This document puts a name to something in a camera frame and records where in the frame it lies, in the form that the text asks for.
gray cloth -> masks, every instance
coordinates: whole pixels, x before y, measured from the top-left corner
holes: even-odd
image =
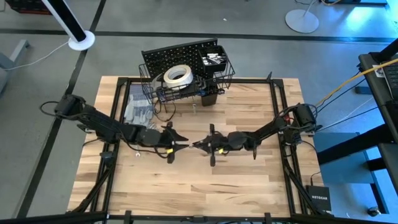
[[[154,107],[142,92],[141,85],[131,85],[129,102],[124,112],[125,122],[129,124],[143,125],[149,129],[156,129],[151,122],[154,117]]]

white cable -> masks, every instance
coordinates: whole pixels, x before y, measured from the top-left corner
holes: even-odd
[[[310,3],[310,5],[308,6],[307,10],[304,12],[304,15],[303,15],[303,16],[305,16],[305,15],[307,14],[307,12],[311,9],[311,6],[312,6],[316,1],[317,1],[317,0],[313,0],[313,1]]]
[[[29,65],[33,65],[33,64],[35,64],[35,63],[37,63],[37,62],[39,62],[39,61],[41,61],[41,60],[43,60],[43,59],[46,59],[47,57],[49,57],[50,55],[52,55],[55,51],[57,51],[57,50],[60,49],[61,47],[65,46],[67,43],[69,43],[69,41],[66,42],[66,43],[64,43],[64,44],[62,44],[61,46],[57,47],[56,49],[54,49],[53,51],[51,51],[48,55],[46,55],[46,56],[44,56],[44,57],[42,57],[42,58],[36,60],[35,62],[26,64],[26,65],[16,66],[16,67],[14,67],[14,68],[6,68],[6,69],[4,69],[4,71],[10,71],[10,70],[14,70],[14,69],[17,69],[17,68],[22,68],[22,67],[26,67],[26,66],[29,66]]]
[[[351,116],[351,114],[353,114],[355,111],[357,111],[358,109],[360,109],[360,107],[362,107],[363,105],[365,105],[367,102],[371,101],[372,99],[373,99],[373,97],[371,97],[370,99],[366,100],[363,104],[361,104],[359,107],[355,108],[355,110],[353,110],[350,114],[348,114],[348,115],[345,116],[344,118],[342,118],[342,119],[340,119],[340,120],[334,122],[333,124],[331,124],[331,125],[329,125],[329,126],[327,126],[327,127],[322,127],[322,129],[324,129],[324,128],[329,128],[330,126],[333,126],[333,125],[335,125],[336,123],[339,123],[340,121],[342,121],[342,120],[348,118],[349,116]]]

black pegboard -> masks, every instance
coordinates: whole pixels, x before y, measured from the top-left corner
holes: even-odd
[[[148,73],[151,78],[154,78],[161,73],[165,73],[169,68],[176,65],[188,65],[193,74],[205,77],[203,62],[199,56],[198,49],[211,46],[217,46],[217,39],[202,40],[164,47],[161,49],[141,51],[141,54],[147,65]]]
[[[41,0],[5,0],[10,8],[19,13],[51,15]]]

yellow cable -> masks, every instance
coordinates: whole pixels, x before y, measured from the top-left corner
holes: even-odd
[[[333,2],[333,3],[326,3],[325,0],[322,0],[322,3],[327,5],[327,6],[332,6],[332,5],[334,5],[336,3],[339,3],[339,2],[341,2],[341,0],[337,0],[337,1]]]
[[[329,98],[329,96],[335,94],[335,93],[336,93],[337,91],[339,91],[343,86],[345,86],[347,83],[353,81],[354,79],[359,78],[359,77],[361,77],[361,76],[363,76],[363,75],[368,74],[369,72],[373,72],[373,71],[375,71],[375,70],[377,70],[377,69],[379,69],[379,68],[388,66],[388,65],[393,64],[393,63],[396,63],[396,62],[398,62],[398,58],[397,58],[397,59],[394,59],[394,60],[391,60],[391,61],[389,61],[389,62],[386,62],[386,63],[384,63],[384,64],[381,64],[381,65],[379,65],[379,66],[376,66],[376,67],[374,67],[374,68],[370,68],[370,69],[368,69],[368,70],[366,70],[366,71],[364,71],[364,72],[361,72],[361,73],[357,74],[356,76],[354,76],[354,77],[350,78],[349,80],[343,82],[343,84],[341,84],[341,85],[340,85],[339,87],[337,87],[335,90],[333,90],[332,92],[330,92],[330,93],[329,93],[327,96],[325,96],[321,101],[319,101],[315,106],[318,106],[318,105],[320,105],[321,103],[323,103],[326,99]]]

desk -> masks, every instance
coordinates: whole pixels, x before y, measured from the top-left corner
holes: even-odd
[[[117,81],[118,77],[101,79],[94,106],[102,113],[111,113]],[[303,103],[299,80],[285,78],[283,81],[288,105]],[[195,101],[197,114],[193,114],[191,98],[177,100],[177,112],[172,120],[177,132],[190,142],[203,139],[210,123],[217,131],[227,134],[254,131],[274,117],[270,87],[264,83],[232,83],[213,106],[200,106],[200,97]],[[172,105],[168,107],[169,111],[173,110]],[[154,122],[158,127],[164,125],[155,118]],[[95,138],[94,134],[87,134],[86,141]],[[310,137],[303,140],[313,142]],[[102,149],[103,143],[98,141],[83,148],[69,210],[78,206],[94,186]],[[210,158],[195,148],[178,151],[175,157],[173,164],[167,164],[155,154],[142,153],[136,157],[135,152],[122,143],[108,212],[124,215],[125,210],[131,210],[133,215],[213,217],[264,217],[264,213],[269,212],[272,217],[290,217],[276,135],[262,142],[255,161],[252,152],[245,150],[230,152],[228,156],[217,155],[215,167],[210,167]],[[297,147],[297,157],[303,184],[309,184],[310,176],[320,170],[316,152],[303,143]],[[315,175],[314,183],[322,185],[322,177]],[[298,192],[294,185],[292,188],[295,209],[300,212]],[[99,203],[103,201],[103,189]]]
[[[367,70],[372,68],[373,65],[378,65],[369,54],[360,55],[359,61],[361,62],[362,70]],[[374,171],[387,168],[394,188],[398,193],[398,165],[395,164],[395,161],[398,160],[398,145],[391,144],[391,142],[398,142],[397,116],[394,114],[397,112],[386,106],[388,102],[393,100],[386,80],[384,78],[378,78],[375,72],[371,72],[365,75],[365,77],[385,123],[355,138],[318,153],[319,164],[326,164],[355,152],[378,146],[382,159],[368,161],[369,170]],[[372,189],[375,193],[380,210],[384,213],[383,211],[386,211],[386,208],[382,205],[384,204],[384,199],[382,199],[380,195],[379,187],[376,184],[374,187],[372,186]]]

